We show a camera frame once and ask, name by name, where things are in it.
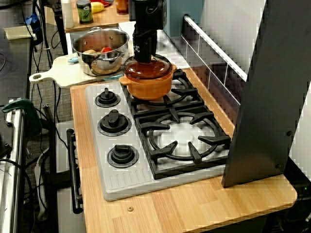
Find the wooden countertop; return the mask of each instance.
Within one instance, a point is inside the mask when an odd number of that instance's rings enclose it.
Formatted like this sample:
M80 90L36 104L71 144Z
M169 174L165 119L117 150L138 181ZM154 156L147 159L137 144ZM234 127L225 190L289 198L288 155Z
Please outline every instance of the wooden countertop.
M124 23L129 21L129 15L118 15L116 5L113 3L108 7L105 7L102 12L93 14L94 22L91 24L80 24L79 15L77 11L77 0L72 0L72 15L73 15L73 28L65 28L66 33L85 31L92 27L100 27L109 25L110 27L115 26L118 23Z
M191 69L184 71L221 127L232 136L234 126L221 107ZM87 233L203 232L286 209L295 202L297 193L284 175L226 189L219 176L105 201L86 110L87 85L70 89Z

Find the glass lid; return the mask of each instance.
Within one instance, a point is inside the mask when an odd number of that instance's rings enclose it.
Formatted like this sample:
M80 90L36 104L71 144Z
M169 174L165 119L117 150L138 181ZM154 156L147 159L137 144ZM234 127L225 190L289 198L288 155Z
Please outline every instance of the glass lid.
M172 70L172 65L167 58L156 54L151 63L139 63L135 57L130 57L123 65L125 75L135 79L157 79Z

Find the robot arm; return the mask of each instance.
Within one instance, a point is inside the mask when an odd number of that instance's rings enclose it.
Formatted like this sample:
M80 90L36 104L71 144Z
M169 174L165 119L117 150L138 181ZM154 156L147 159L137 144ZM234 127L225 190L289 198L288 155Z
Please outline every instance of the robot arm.
M156 54L157 30L166 25L166 0L133 0L136 24L133 34L135 59L150 63Z

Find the stainless steel pot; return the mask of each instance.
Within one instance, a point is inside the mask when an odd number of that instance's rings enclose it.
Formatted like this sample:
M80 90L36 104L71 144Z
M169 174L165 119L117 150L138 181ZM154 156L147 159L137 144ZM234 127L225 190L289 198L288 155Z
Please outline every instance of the stainless steel pot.
M78 55L82 71L91 76L101 76L117 72L129 58L129 35L119 29L92 28L88 33L74 40L73 50ZM110 47L111 52L85 54L87 50L101 51L103 47Z

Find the orange pot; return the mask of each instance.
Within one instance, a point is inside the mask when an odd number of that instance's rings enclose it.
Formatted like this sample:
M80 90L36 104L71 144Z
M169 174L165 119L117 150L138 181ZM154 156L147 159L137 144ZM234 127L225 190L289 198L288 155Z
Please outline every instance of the orange pot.
M140 100L156 100L171 90L173 73L177 67L160 55L155 58L157 61L150 66L137 63L133 57L124 63L124 76L119 81L127 86L132 96ZM164 74L157 78L156 75L161 72Z

